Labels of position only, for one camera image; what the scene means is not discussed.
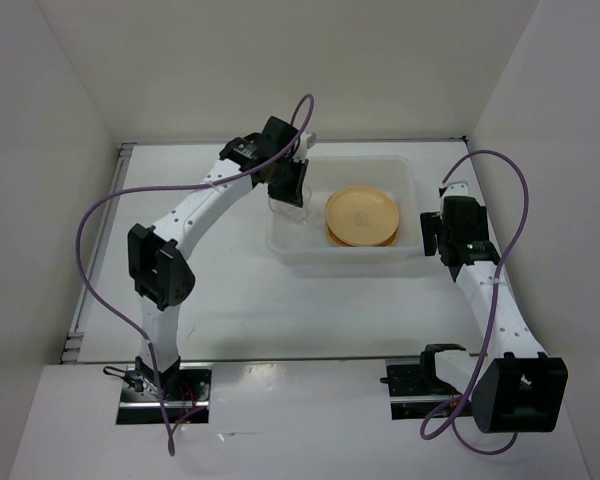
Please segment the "clear plastic cup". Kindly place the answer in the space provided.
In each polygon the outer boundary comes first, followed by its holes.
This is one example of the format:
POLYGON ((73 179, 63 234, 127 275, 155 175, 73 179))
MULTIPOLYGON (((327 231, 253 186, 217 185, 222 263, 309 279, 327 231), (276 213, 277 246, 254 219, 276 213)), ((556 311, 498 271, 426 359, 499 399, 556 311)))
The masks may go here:
POLYGON ((285 221, 295 224, 304 224, 309 215, 311 197, 311 189, 308 186, 304 186, 302 189, 303 205, 301 207, 270 199, 269 208, 274 215, 285 221))

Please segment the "yellow bear plate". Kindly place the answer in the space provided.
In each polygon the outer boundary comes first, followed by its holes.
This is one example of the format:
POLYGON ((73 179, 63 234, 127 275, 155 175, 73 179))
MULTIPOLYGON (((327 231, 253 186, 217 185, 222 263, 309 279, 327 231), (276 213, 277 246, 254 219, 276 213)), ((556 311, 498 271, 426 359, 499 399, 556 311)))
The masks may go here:
POLYGON ((326 227, 328 240, 338 247, 352 248, 379 248, 394 246, 398 240, 399 230, 395 229, 390 235, 381 237, 377 234, 355 234, 338 235, 329 226, 326 227))

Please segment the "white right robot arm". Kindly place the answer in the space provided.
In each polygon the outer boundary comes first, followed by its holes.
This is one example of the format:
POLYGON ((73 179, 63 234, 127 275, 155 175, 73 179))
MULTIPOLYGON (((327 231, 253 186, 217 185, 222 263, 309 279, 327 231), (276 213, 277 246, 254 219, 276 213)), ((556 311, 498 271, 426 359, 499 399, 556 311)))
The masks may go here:
POLYGON ((437 351, 418 369, 430 393, 448 385, 468 393, 483 433, 555 429, 568 380, 565 362, 535 339, 502 272, 506 255, 491 242, 487 210, 472 196, 446 195, 438 212, 420 216, 425 253, 439 255, 468 300, 483 335, 475 364, 437 351))

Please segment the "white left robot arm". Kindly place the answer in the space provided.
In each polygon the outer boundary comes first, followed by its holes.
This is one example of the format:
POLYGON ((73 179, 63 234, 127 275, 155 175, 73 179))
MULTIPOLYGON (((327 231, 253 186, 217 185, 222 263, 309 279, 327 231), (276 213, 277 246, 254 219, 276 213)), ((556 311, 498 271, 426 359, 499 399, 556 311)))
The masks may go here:
POLYGON ((195 285, 193 249, 238 200, 264 184, 272 200, 304 205, 308 152, 316 137, 272 116, 264 129, 228 142, 204 179, 165 217, 127 235, 129 274, 140 297, 141 328, 150 343, 135 359, 143 387, 156 399, 173 396, 182 379, 177 331, 181 304, 195 285))

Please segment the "white plastic bin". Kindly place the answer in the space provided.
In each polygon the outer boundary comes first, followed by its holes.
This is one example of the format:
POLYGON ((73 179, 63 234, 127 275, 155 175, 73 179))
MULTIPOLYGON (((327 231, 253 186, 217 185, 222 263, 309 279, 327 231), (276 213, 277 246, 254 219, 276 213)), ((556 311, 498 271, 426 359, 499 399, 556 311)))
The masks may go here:
POLYGON ((270 217, 267 243, 288 265, 383 264, 404 262, 422 254, 414 171, 400 156, 318 156, 310 161, 301 223, 275 213, 270 217), (395 203, 399 213, 394 241, 387 246, 338 246, 328 227, 327 203, 348 187, 373 187, 395 203))

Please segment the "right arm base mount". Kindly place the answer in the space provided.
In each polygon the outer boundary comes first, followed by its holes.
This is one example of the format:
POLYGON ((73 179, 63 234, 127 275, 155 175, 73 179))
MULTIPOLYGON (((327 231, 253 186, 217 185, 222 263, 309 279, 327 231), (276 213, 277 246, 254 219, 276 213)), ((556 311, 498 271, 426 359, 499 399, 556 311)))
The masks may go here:
POLYGON ((389 394, 391 418, 421 420, 457 392, 449 385, 431 380, 416 357, 389 359, 380 378, 389 394))

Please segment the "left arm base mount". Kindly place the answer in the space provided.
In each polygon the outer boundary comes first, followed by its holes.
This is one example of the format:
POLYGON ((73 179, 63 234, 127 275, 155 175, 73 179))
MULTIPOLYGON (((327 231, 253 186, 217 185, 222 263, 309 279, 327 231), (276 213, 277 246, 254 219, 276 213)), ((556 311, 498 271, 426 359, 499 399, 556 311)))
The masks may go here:
MULTIPOLYGON (((134 366, 105 366, 103 373, 122 382, 117 425, 155 425, 163 422, 155 386, 134 366)), ((171 424, 207 424, 212 367, 205 363, 182 363, 161 381, 167 418, 171 424)))

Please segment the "metal table edge rail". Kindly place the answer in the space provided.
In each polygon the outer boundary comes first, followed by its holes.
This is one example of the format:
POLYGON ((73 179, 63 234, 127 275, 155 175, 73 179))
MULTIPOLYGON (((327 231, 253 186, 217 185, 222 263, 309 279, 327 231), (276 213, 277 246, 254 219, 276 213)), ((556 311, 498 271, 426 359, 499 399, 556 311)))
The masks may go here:
MULTIPOLYGON (((110 193, 123 188, 135 146, 135 142, 126 142, 120 146, 113 179, 109 189, 110 193)), ((99 223, 97 235, 94 240, 89 261, 85 268, 85 273, 90 281, 96 282, 99 279, 104 252, 106 251, 106 246, 109 241, 118 203, 118 199, 111 200, 98 209, 99 223)), ((85 286, 82 286, 76 302, 72 322, 63 344, 59 360, 60 364, 75 365, 78 363, 79 352, 86 331, 86 321, 83 320, 82 317, 87 297, 88 291, 85 286)))

